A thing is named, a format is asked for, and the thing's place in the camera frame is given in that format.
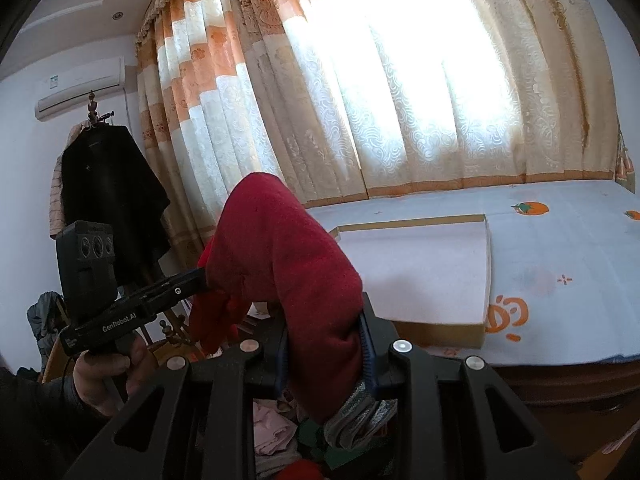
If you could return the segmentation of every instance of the person's hand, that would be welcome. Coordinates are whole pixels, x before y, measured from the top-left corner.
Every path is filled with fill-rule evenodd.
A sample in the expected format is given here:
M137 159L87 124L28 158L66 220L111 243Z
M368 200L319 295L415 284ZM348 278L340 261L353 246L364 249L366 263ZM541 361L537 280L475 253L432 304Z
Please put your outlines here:
M130 358L121 354L91 355L82 352L74 367L74 384L85 404L105 416L113 416L118 409L103 380L127 373L127 393L132 396L158 368L154 355L137 335L131 346Z

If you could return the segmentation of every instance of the white wall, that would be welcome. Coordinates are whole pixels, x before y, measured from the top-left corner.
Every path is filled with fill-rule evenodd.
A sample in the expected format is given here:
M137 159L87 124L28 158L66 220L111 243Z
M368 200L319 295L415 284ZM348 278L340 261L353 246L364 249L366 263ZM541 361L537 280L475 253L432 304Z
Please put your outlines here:
M607 0L589 0L611 62L620 129L635 165L640 164L640 55Z
M87 116L82 105L38 121L33 111L36 83L115 56L124 56L127 66L137 65L133 36L65 50L0 81L0 356L14 371L20 366L40 369L26 311L41 293L60 292L55 242L49 238L51 175L69 130ZM129 126L127 105L131 133L142 147L135 86L127 81L126 100L124 93L98 99L99 112L115 111L114 124Z

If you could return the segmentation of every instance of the air conditioner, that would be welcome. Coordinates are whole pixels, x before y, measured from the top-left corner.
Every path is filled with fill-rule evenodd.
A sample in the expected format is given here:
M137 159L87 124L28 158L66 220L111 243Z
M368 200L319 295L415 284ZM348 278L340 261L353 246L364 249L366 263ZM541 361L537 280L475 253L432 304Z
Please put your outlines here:
M96 96L124 89L124 58L101 59L67 72L51 75L40 82L35 105L40 121L71 106L84 104L93 91Z

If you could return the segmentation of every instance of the curtain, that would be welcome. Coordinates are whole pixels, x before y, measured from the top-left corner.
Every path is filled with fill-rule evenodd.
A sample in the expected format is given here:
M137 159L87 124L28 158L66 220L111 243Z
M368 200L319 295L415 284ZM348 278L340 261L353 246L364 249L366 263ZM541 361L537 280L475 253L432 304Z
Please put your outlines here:
M587 0L154 0L138 41L146 152L181 253L251 171L306 206L613 175Z
M636 170L631 161L629 150L625 146L625 139L622 132L618 132L618 156L616 157L616 177L615 180L620 186L636 192Z

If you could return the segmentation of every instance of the coat rack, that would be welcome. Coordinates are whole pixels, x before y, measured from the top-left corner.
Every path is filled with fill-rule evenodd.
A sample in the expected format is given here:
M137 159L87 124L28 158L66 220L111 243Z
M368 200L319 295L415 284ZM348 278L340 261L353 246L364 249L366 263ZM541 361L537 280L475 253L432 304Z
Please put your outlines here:
M91 123L91 126L95 126L98 123L103 123L109 117L113 117L115 115L115 112L113 110L109 114L104 114L103 116L98 115L98 112L96 111L98 108L98 102L95 100L95 94L93 90L91 90L89 94L89 104L86 106L86 108L89 110L89 122Z

